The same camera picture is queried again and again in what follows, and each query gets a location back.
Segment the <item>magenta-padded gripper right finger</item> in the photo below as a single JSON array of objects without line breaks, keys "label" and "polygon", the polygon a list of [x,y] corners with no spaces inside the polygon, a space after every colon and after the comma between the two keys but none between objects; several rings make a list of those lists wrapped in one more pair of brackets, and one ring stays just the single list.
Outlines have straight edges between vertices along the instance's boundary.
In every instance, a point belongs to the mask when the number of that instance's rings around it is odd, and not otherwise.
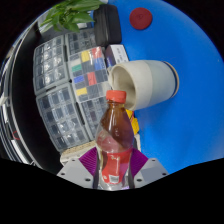
[{"label": "magenta-padded gripper right finger", "polygon": [[137,149],[133,149],[128,172],[130,189],[141,188],[167,175],[167,170],[156,158],[147,158]]}]

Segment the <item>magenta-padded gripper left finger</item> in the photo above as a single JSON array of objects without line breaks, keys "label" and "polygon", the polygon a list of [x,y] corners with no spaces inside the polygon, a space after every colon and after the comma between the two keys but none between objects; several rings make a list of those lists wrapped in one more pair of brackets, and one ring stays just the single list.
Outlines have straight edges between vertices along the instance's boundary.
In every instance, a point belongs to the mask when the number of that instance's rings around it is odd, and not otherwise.
[{"label": "magenta-padded gripper left finger", "polygon": [[90,149],[80,158],[71,158],[59,171],[58,176],[81,187],[97,189],[99,182],[97,149]]}]

